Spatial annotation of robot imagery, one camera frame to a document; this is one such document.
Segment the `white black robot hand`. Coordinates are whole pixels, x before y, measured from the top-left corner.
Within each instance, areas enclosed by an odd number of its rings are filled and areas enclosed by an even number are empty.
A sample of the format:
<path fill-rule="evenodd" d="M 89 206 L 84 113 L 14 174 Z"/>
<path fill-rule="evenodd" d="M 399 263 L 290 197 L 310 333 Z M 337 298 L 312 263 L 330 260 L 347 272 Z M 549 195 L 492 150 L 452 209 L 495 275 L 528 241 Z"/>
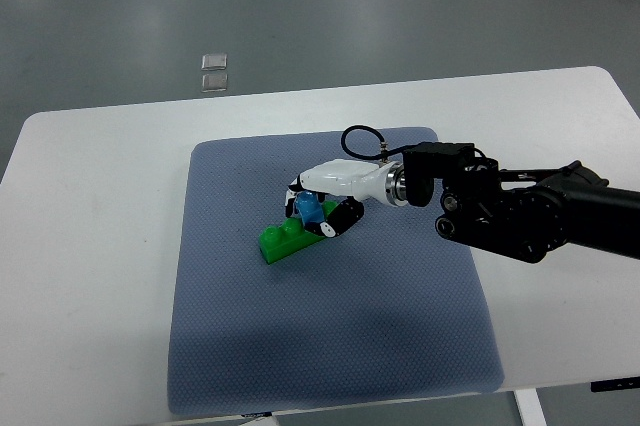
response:
<path fill-rule="evenodd" d="M 407 204 L 404 166 L 400 162 L 375 163 L 335 159 L 300 173 L 289 184 L 285 196 L 285 216 L 295 211 L 294 200 L 302 191 L 317 194 L 325 219 L 305 230 L 333 238 L 346 232 L 364 215 L 364 202 L 375 199 L 384 205 Z"/>

